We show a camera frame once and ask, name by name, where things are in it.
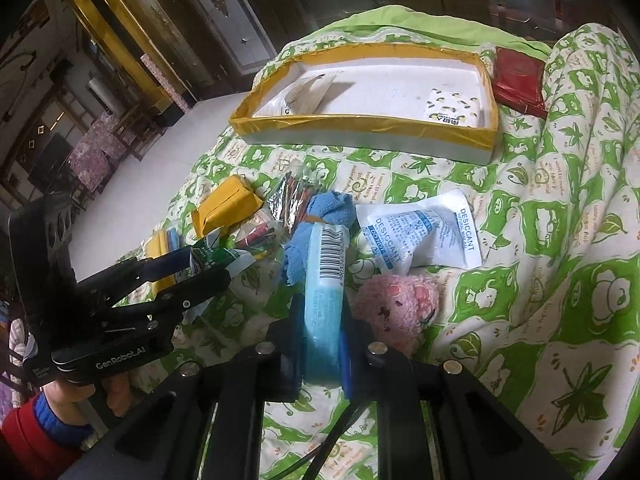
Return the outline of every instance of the barcode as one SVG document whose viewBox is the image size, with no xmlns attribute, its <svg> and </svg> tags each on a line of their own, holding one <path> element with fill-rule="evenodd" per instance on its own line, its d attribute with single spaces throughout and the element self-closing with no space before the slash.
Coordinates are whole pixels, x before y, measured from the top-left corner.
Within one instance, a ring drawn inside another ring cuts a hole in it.
<svg viewBox="0 0 640 480">
<path fill-rule="evenodd" d="M 342 233 L 322 230 L 320 238 L 320 278 L 344 279 L 344 241 Z"/>
<path fill-rule="evenodd" d="M 458 126 L 458 124 L 460 124 L 460 121 L 458 119 L 455 119 L 453 117 L 447 117 L 446 115 L 439 114 L 438 118 L 443 123 L 453 124 L 454 126 Z"/>
</svg>

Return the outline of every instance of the green blanket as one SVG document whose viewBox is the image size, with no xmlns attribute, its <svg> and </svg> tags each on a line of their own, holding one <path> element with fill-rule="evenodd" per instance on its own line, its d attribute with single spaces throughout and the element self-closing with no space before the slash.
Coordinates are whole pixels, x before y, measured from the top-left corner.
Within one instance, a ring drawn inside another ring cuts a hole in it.
<svg viewBox="0 0 640 480">
<path fill-rule="evenodd" d="M 542 59 L 549 54 L 548 119 L 500 107 L 502 143 L 487 166 L 368 149 L 248 146 L 228 128 L 196 163 L 159 226 L 176 222 L 193 241 L 189 212 L 212 186 L 241 173 L 265 194 L 294 158 L 358 202 L 412 202 L 460 188 L 473 209 L 484 264 L 415 269 L 435 276 L 442 290 L 441 313 L 416 357 L 459 360 L 575 478 L 597 478 L 640 408 L 638 62 L 624 39 L 601 25 L 582 26 L 549 53 L 544 44 L 484 25 L 393 7 L 291 43 L 257 80 L 293 54 L 365 41 L 473 50 L 490 71 L 496 45 Z M 374 273 L 364 237 L 352 243 L 350 297 Z M 269 322 L 287 315 L 291 294 L 270 283 L 273 267 L 263 262 L 238 276 L 194 324 L 178 327 L 175 351 L 137 370 L 134 382 L 150 390 L 181 362 L 216 364 L 259 341 Z M 144 286 L 127 301 L 149 294 Z M 345 405 L 339 388 L 306 385 L 297 402 L 267 405 L 261 476 L 315 447 Z M 322 478 L 376 478 L 376 431 L 372 405 L 338 442 Z"/>
</svg>

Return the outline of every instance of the blue cuff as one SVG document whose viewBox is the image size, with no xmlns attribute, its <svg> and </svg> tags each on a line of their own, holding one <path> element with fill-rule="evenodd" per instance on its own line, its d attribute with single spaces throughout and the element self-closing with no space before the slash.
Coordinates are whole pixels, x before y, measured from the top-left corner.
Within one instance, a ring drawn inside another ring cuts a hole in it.
<svg viewBox="0 0 640 480">
<path fill-rule="evenodd" d="M 33 412 L 42 431 L 51 440 L 63 447 L 79 447 L 82 441 L 94 431 L 89 424 L 86 426 L 70 426 L 62 422 L 51 410 L 47 397 L 43 393 L 33 403 Z"/>
</svg>

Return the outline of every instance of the person's arm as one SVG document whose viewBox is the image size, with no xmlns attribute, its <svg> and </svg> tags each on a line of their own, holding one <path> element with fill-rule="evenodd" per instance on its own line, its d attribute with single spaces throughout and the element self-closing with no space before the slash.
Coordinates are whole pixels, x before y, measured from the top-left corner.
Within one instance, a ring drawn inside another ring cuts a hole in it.
<svg viewBox="0 0 640 480">
<path fill-rule="evenodd" d="M 126 374 L 105 382 L 107 404 L 118 416 L 132 401 Z M 10 412 L 2 425 L 8 447 L 33 480 L 58 478 L 81 455 L 80 444 L 92 429 L 75 406 L 93 395 L 90 386 L 55 381 L 21 408 Z"/>
</svg>

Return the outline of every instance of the pink plush toy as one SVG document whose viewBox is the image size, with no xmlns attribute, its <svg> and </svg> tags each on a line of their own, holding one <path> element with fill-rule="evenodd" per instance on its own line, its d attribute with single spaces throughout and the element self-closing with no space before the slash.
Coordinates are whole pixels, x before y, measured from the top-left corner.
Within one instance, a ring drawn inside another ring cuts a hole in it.
<svg viewBox="0 0 640 480">
<path fill-rule="evenodd" d="M 362 285 L 351 313 L 369 321 L 378 341 L 411 357 L 418 335 L 438 313 L 438 301 L 432 278 L 377 274 Z"/>
</svg>

